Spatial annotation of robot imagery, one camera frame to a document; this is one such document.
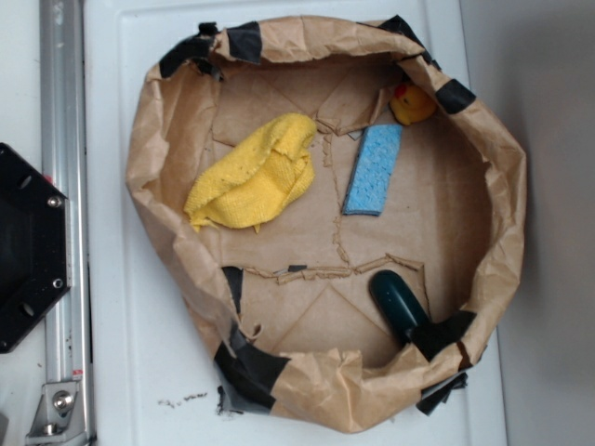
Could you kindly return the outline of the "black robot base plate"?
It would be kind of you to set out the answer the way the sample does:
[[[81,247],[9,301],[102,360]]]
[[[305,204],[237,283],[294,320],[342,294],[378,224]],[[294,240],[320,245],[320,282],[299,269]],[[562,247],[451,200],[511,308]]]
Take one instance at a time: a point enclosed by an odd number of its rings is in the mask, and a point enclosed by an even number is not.
[[[69,291],[68,199],[1,145],[1,352],[7,354]]]

